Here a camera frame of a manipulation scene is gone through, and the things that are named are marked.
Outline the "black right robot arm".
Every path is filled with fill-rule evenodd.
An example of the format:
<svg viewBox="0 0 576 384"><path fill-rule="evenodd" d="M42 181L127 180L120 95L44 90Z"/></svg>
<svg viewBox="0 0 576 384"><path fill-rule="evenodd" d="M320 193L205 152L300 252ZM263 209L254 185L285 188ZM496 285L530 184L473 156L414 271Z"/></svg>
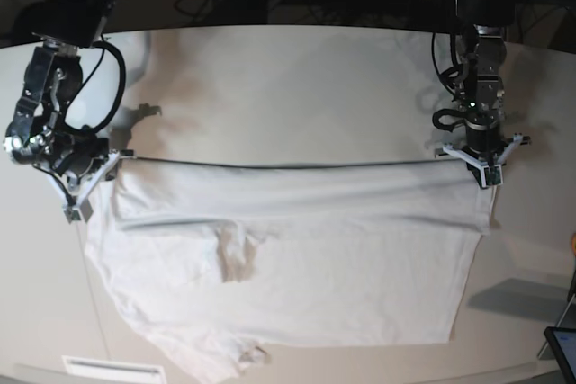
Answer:
<svg viewBox="0 0 576 384"><path fill-rule="evenodd" d="M103 38L115 4L116 0L44 0L31 20L31 34L41 45L25 70L4 149L16 164L65 178L71 190L107 162L110 145L99 133L112 121L125 90L125 60ZM112 107L94 126L74 127L67 121L68 110L86 85L80 49L110 53L119 67Z"/></svg>

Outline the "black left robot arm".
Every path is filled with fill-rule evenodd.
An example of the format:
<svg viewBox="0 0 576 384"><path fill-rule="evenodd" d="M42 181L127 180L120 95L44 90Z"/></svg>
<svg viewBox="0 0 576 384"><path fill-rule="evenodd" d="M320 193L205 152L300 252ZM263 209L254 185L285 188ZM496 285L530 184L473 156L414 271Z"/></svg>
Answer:
<svg viewBox="0 0 576 384"><path fill-rule="evenodd" d="M500 129L503 84L500 69L507 49L505 30L515 19L515 0L452 0L450 54L453 66L440 74L454 107L433 114L433 125L465 130L463 151L495 165L506 146Z"/></svg>

